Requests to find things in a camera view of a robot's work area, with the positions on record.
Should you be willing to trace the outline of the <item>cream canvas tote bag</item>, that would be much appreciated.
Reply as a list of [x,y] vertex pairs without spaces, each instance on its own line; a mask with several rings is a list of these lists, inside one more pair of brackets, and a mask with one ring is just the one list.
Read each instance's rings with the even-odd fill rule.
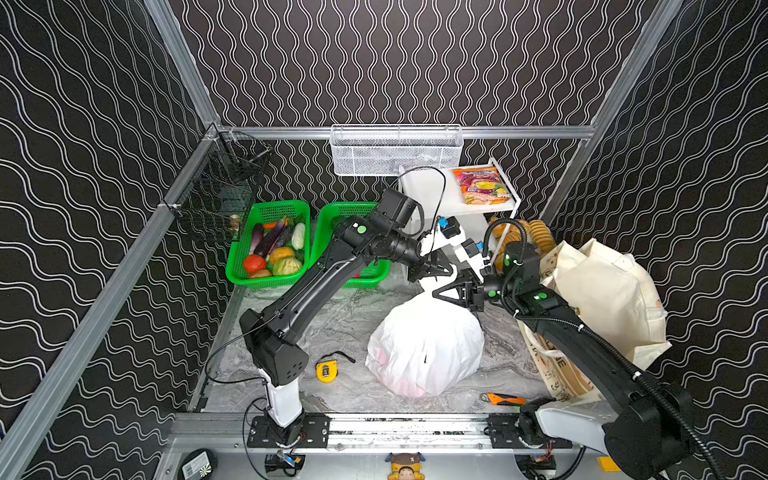
[[[667,311],[653,279],[632,255],[595,239],[579,249],[563,241],[541,257],[540,279],[638,367],[648,368],[671,348]],[[567,401],[596,394],[593,382],[553,341],[518,326],[552,397]]]

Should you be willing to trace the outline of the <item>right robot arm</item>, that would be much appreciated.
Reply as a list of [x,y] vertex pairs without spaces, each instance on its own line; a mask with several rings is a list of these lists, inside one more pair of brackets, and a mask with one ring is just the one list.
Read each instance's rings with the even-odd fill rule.
[[458,292],[454,303],[474,311],[486,303],[503,307],[552,341],[597,387],[613,413],[591,428],[545,419],[546,412],[557,408],[549,403],[535,412],[545,435],[604,452],[633,479],[657,477],[694,454],[703,457],[715,478],[723,478],[720,465],[692,424],[693,401],[688,392],[658,382],[588,327],[562,296],[540,283],[536,259],[519,250],[509,266],[496,273],[486,258],[486,246],[466,240],[455,250],[467,266],[446,286]]

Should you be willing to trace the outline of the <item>white plastic grocery bag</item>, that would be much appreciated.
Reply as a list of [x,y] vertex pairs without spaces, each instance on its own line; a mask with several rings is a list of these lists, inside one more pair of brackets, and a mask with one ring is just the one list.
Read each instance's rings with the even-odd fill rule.
[[397,395],[438,396],[477,371],[484,344],[469,310],[424,292],[393,308],[376,328],[365,365]]

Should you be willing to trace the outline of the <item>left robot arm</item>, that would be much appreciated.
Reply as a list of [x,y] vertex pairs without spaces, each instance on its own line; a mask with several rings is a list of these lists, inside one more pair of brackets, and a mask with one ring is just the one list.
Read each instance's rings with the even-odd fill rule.
[[260,312],[243,313],[239,324],[252,361],[266,382],[267,414],[288,429],[301,422],[299,378],[309,356],[299,341],[325,304],[355,275],[376,260],[407,267],[411,282],[450,276],[453,268],[441,251],[424,253],[404,227],[417,202],[392,189],[365,216],[352,215],[336,227],[321,257],[275,302]]

